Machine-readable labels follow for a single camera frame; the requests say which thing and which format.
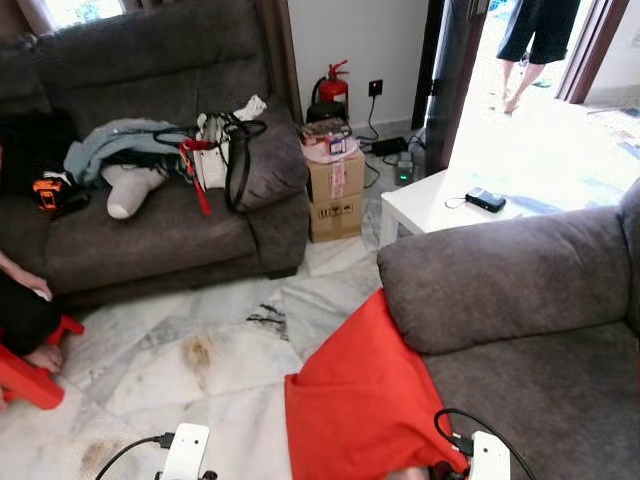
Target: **gray sofa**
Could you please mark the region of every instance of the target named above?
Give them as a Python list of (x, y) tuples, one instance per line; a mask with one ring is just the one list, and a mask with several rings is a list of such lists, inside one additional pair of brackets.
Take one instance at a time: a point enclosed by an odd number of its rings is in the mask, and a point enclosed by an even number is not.
[(638, 478), (640, 181), (618, 208), (413, 237), (378, 264), (446, 407), (491, 423), (538, 479)]
[(193, 187), (179, 179), (126, 222), (108, 217), (107, 190), (55, 222), (30, 199), (0, 194), (0, 249), (49, 279), (64, 307), (294, 273), (308, 234), (307, 169), (291, 116), (271, 95), (265, 55), (252, 0), (182, 2), (4, 52), (0, 116), (63, 109), (83, 138), (118, 118), (193, 125), (200, 112), (233, 111), (258, 94), (268, 129), (251, 142), (242, 214), (213, 190), (205, 218)]

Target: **fire extinguisher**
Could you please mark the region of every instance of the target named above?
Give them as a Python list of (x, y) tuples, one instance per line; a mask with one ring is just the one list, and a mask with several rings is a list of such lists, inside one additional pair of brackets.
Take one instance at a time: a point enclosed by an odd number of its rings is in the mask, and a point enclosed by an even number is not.
[(340, 104), (339, 114), (335, 116), (343, 117), (344, 120), (349, 119), (349, 84), (344, 80), (338, 78), (338, 75), (345, 75), (349, 72), (340, 71), (339, 68), (347, 63), (347, 60), (338, 63), (337, 65), (329, 65), (329, 78), (320, 78), (313, 87), (313, 93), (311, 95), (311, 103), (316, 104), (316, 98), (318, 93), (320, 94), (320, 102), (323, 104)]

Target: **red fire extinguisher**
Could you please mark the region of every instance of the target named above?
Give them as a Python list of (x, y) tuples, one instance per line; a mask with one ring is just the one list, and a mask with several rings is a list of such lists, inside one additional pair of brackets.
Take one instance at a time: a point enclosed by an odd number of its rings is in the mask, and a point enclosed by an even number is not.
[(329, 78), (321, 78), (314, 87), (313, 98), (315, 98), (315, 90), (320, 93), (321, 102), (338, 102), (344, 105), (347, 118), (349, 117), (349, 84), (338, 78), (338, 75), (345, 75), (349, 72), (342, 72), (338, 69), (347, 63), (347, 60), (337, 65), (329, 65)]

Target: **red plastic stool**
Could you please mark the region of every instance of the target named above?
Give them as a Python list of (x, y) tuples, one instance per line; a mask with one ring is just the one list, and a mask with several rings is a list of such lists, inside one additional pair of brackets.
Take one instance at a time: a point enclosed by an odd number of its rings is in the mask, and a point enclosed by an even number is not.
[[(82, 335), (84, 326), (71, 317), (63, 315), (58, 329), (47, 338), (47, 343), (59, 345), (65, 332)], [(43, 410), (56, 408), (64, 398), (64, 390), (54, 383), (47, 369), (29, 365), (2, 344), (0, 344), (0, 385), (4, 389), (5, 401), (11, 402), (21, 398)]]

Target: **stacked cardboard boxes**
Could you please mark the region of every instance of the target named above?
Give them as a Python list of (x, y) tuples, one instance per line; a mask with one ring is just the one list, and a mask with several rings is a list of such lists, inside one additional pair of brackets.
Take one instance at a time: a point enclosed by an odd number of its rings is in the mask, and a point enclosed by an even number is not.
[(311, 241), (327, 242), (360, 235), (364, 154), (358, 149), (338, 162), (307, 163)]

